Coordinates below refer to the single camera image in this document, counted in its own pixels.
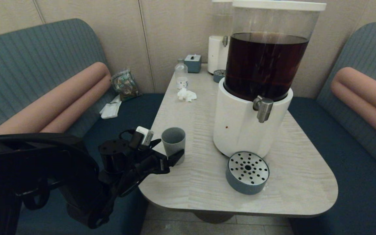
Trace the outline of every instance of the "small bottle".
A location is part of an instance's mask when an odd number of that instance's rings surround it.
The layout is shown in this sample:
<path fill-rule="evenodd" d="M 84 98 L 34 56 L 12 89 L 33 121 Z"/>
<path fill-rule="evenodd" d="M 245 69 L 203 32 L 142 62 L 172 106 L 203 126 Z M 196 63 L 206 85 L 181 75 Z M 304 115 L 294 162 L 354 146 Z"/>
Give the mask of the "small bottle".
<path fill-rule="evenodd" d="M 176 88 L 188 89 L 188 67 L 184 64 L 183 59 L 178 59 L 178 64 L 175 66 Z"/>

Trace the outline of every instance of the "tiled floor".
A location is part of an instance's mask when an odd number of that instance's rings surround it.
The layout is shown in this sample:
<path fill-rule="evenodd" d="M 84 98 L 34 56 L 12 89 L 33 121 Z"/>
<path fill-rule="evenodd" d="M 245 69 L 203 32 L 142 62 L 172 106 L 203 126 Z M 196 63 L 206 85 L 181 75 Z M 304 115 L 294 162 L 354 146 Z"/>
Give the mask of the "tiled floor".
<path fill-rule="evenodd" d="M 287 218 L 236 215 L 222 224 L 205 223 L 190 212 L 149 205 L 142 235 L 293 235 Z"/>

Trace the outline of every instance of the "tissue box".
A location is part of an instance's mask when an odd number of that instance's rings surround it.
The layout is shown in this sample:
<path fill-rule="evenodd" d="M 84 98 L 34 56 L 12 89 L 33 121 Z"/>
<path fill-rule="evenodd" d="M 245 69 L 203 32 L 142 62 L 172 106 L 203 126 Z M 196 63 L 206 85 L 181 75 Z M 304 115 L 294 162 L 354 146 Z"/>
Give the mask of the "tissue box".
<path fill-rule="evenodd" d="M 184 64 L 188 67 L 188 73 L 199 73 L 201 69 L 201 55 L 187 55 Z"/>

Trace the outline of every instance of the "table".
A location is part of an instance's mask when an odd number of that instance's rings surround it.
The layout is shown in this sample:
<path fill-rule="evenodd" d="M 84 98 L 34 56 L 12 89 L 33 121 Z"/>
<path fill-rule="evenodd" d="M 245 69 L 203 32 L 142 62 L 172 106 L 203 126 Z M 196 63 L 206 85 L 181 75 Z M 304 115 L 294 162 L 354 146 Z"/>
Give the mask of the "table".
<path fill-rule="evenodd" d="M 185 161 L 169 174 L 149 175 L 139 186 L 143 195 L 156 206 L 194 213 L 314 217 L 332 207 L 336 178 L 289 112 L 264 158 L 271 171 L 264 189 L 244 195 L 231 188 L 225 177 L 228 157 L 213 143 L 218 84 L 206 66 L 188 74 L 188 90 L 197 94 L 192 102 L 178 100 L 172 77 L 152 126 L 153 139 L 170 127 L 184 129 Z M 162 144 L 155 150 L 165 154 Z"/>

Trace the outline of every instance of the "drip tray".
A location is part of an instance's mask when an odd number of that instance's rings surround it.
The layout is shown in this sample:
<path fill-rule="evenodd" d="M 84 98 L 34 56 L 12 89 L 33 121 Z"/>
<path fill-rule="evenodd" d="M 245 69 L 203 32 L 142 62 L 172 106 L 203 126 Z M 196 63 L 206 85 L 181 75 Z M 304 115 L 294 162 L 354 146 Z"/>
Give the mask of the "drip tray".
<path fill-rule="evenodd" d="M 230 186 L 240 193 L 259 193 L 268 177 L 268 165 L 254 153 L 237 152 L 228 160 L 226 179 Z"/>

